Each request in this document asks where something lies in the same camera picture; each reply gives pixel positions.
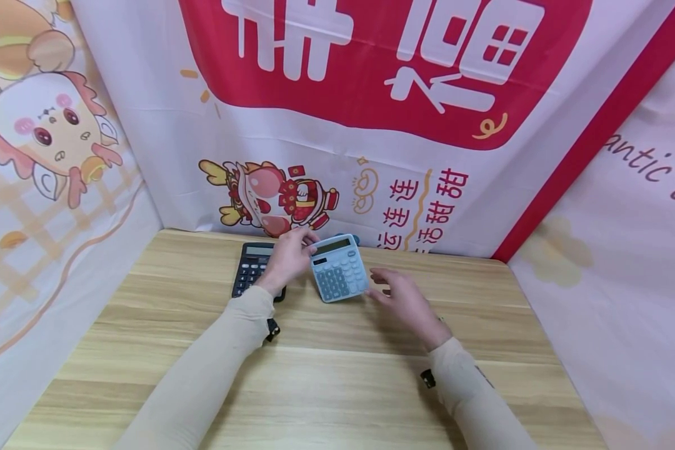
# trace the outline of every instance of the left hand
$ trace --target left hand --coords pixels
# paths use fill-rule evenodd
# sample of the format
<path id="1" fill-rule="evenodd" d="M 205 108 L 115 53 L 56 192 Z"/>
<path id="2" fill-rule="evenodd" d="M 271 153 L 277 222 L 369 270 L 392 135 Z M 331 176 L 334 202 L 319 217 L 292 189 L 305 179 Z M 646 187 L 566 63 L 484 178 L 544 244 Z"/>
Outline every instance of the left hand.
<path id="1" fill-rule="evenodd" d="M 308 227 L 295 228 L 281 235 L 272 249 L 265 273 L 255 285 L 273 297 L 280 295 L 286 284 L 310 266 L 310 256 L 317 251 L 313 244 L 318 241 L 318 235 Z"/>

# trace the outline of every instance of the wood grain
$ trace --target wood grain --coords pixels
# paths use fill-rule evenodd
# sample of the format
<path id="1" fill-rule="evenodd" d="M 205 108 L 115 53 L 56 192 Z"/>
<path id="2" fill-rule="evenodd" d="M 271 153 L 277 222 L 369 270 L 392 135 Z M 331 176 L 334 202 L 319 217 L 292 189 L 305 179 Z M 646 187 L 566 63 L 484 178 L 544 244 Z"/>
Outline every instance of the wood grain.
<path id="1" fill-rule="evenodd" d="M 109 449 L 228 301 L 243 242 L 162 231 L 6 449 Z M 501 262 L 365 248 L 412 274 L 541 449 L 605 449 L 513 274 Z M 418 378 L 414 338 L 365 299 L 324 304 L 305 276 L 282 333 L 248 359 L 202 449 L 464 449 Z"/>

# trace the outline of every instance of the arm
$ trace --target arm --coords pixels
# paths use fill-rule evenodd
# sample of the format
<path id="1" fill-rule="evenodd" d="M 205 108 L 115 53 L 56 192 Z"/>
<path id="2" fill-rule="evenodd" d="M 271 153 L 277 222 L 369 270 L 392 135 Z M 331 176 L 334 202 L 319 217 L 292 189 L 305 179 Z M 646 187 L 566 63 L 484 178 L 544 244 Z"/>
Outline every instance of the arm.
<path id="1" fill-rule="evenodd" d="M 468 448 L 536 450 L 528 432 L 450 328 L 437 318 L 414 281 L 393 270 L 371 272 L 376 284 L 388 284 L 390 289 L 369 289 L 367 295 L 393 313 L 426 347 L 441 402 L 460 427 Z"/>
<path id="2" fill-rule="evenodd" d="M 113 449 L 197 449 L 238 369 L 268 335 L 272 316 L 273 295 L 260 286 L 230 300 L 167 371 Z"/>
<path id="3" fill-rule="evenodd" d="M 440 400 L 470 450 L 537 450 L 508 404 L 455 337 L 431 351 L 429 359 Z"/>

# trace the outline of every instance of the printed backdrop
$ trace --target printed backdrop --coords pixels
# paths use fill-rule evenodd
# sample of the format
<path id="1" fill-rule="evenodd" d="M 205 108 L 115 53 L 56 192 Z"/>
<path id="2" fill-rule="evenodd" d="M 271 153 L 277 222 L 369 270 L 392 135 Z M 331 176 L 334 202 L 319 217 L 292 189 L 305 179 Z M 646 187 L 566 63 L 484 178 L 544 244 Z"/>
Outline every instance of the printed backdrop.
<path id="1" fill-rule="evenodd" d="M 675 0 L 75 6 L 166 226 L 492 256 Z"/>
<path id="2" fill-rule="evenodd" d="M 158 228 L 71 3 L 0 0 L 0 448 Z"/>
<path id="3" fill-rule="evenodd" d="M 675 450 L 675 65 L 510 261 L 611 450 Z"/>

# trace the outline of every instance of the arm sleeve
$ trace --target arm sleeve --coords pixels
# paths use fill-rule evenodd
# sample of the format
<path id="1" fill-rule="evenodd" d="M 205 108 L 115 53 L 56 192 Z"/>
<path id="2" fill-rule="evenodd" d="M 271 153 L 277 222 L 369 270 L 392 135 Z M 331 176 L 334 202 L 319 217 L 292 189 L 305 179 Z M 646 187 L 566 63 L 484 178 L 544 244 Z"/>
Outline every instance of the arm sleeve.
<path id="1" fill-rule="evenodd" d="M 238 369 L 263 345 L 273 311 L 273 296 L 259 286 L 230 300 L 167 371 L 113 449 L 198 449 Z"/>
<path id="2" fill-rule="evenodd" d="M 470 450 L 537 450 L 508 404 L 452 337 L 429 354 L 442 404 Z"/>

